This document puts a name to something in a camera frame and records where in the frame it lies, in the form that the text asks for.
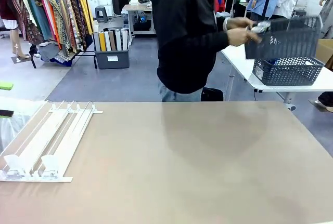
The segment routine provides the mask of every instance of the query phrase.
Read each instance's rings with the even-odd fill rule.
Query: black plastic basket
[[[245,45],[247,59],[255,59],[253,73],[264,85],[313,85],[324,64],[316,50],[321,30],[320,17],[295,17],[270,21],[259,35],[260,44]]]

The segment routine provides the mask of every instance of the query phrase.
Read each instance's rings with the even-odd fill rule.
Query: black jacket
[[[214,0],[152,0],[152,8],[159,79],[176,93],[202,89],[216,53],[228,46],[224,19],[215,23]]]

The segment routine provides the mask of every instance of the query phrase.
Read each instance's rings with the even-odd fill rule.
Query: basket label
[[[262,77],[264,76],[264,71],[260,67],[255,68],[255,75],[262,80]]]
[[[118,61],[118,56],[108,56],[108,61],[109,61],[109,62],[115,62],[115,61]]]

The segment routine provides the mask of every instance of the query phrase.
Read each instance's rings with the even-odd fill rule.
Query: blue jeans
[[[158,87],[162,102],[201,102],[202,89],[190,94],[180,94],[169,90],[162,82],[159,82]]]

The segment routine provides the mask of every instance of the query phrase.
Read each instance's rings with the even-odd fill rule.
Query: black bag
[[[201,94],[201,102],[223,102],[223,92],[214,88],[204,87]]]

